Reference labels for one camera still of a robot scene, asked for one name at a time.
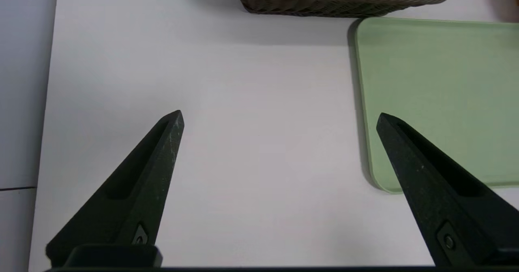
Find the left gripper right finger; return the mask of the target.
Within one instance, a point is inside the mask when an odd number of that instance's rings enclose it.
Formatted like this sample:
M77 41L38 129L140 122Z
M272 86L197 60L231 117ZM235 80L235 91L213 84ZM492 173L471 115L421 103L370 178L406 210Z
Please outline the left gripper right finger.
M376 129L437 267L518 268L517 209L400 118Z

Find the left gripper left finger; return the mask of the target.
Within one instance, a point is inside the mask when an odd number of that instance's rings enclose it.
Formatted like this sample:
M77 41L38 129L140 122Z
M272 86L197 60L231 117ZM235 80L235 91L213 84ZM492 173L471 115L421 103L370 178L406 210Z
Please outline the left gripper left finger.
M52 267L160 264L154 243L183 130L181 111L158 120L47 244Z

